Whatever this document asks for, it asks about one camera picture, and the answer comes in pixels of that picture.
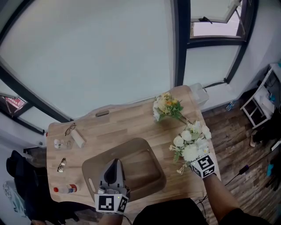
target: dark wood floor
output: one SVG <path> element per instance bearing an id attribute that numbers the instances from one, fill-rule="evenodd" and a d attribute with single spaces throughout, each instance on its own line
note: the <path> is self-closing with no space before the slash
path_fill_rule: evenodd
<path id="1" fill-rule="evenodd" d="M 247 116 L 240 111 L 243 102 L 243 99 L 236 101 L 231 111 L 226 111 L 226 105 L 223 105 L 203 113 L 205 122 L 212 132 L 212 142 L 224 184 L 238 174 L 245 165 L 250 166 L 268 154 L 270 146 L 273 144 L 273 141 L 270 141 L 266 145 L 261 143 L 255 148 L 250 147 L 252 126 Z M 33 150 L 31 154 L 35 157 L 35 164 L 46 165 L 46 152 Z M 227 188 L 238 199 L 244 212 L 262 217 L 272 224 L 277 219 L 277 205 L 281 200 L 281 188 L 279 187 L 274 192 L 270 187 L 265 188 L 265 184 L 270 179 L 266 176 L 267 165 L 276 154 L 277 150 L 273 151 L 269 156 L 250 167 L 246 174 L 236 177 L 227 185 Z M 203 204 L 207 222 L 210 225 L 217 224 L 208 199 Z M 69 220 L 67 224 L 96 224 L 94 214 L 80 212 L 78 216 L 82 218 L 81 222 L 75 223 Z"/>

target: white plastic bin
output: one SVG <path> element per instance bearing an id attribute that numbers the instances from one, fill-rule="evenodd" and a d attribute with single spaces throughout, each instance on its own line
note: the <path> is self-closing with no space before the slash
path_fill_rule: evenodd
<path id="1" fill-rule="evenodd" d="M 198 106 L 201 107 L 202 105 L 204 105 L 205 102 L 209 99 L 209 95 L 206 89 L 200 83 L 195 83 L 189 87 Z"/>

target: table top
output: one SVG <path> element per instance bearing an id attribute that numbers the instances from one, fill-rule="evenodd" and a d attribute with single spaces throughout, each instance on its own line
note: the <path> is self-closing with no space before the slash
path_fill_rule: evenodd
<path id="1" fill-rule="evenodd" d="M 182 114 L 191 122 L 199 120 L 205 124 L 203 116 L 192 92 L 188 86 L 179 86 L 170 90 L 173 97 L 181 101 L 184 107 Z M 144 138 L 151 146 L 167 179 L 165 188 L 142 199 L 127 204 L 126 213 L 139 213 L 147 205 L 188 197 L 203 197 L 206 194 L 202 179 L 186 168 L 180 175 L 177 169 L 183 161 L 173 162 L 173 152 L 169 146 L 177 134 L 181 133 L 185 125 L 174 119 L 167 118 L 155 122 L 153 117 L 154 99 L 129 104 L 109 105 L 96 109 L 89 114 L 73 121 L 81 136 L 86 140 L 83 148 L 74 142 L 69 150 L 54 147 L 55 139 L 65 139 L 65 131 L 73 123 L 52 123 L 47 136 L 47 172 L 50 195 L 57 202 L 73 201 L 95 207 L 90 192 L 86 186 L 82 164 L 85 160 L 105 152 L 133 138 Z M 109 110 L 108 115 L 96 117 L 96 113 Z M 209 140 L 210 152 L 214 153 L 212 142 Z M 63 173 L 57 172 L 62 158 L 66 158 L 67 165 Z M 80 190 L 75 193 L 55 193 L 53 188 L 58 185 L 78 184 Z"/>

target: brown tray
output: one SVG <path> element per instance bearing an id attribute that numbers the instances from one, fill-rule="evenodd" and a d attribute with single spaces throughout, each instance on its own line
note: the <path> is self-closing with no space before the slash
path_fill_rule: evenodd
<path id="1" fill-rule="evenodd" d="M 123 164 L 125 185 L 131 190 L 129 202 L 144 198 L 165 187 L 166 176 L 148 142 L 142 138 L 135 138 L 82 164 L 83 176 L 93 200 L 100 183 L 100 175 L 105 165 L 113 159 L 120 159 Z"/>

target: plastic bottle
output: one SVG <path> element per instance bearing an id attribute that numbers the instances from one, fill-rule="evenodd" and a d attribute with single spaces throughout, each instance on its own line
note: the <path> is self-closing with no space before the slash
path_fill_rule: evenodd
<path id="1" fill-rule="evenodd" d="M 230 102 L 230 103 L 227 105 L 226 110 L 227 110 L 227 111 L 230 111 L 230 110 L 233 108 L 234 103 L 235 103 L 235 101 Z"/>
<path id="2" fill-rule="evenodd" d="M 54 187 L 54 192 L 59 192 L 59 193 L 63 193 L 63 194 L 77 192 L 77 190 L 78 190 L 78 185 L 76 185 L 76 184 Z"/>

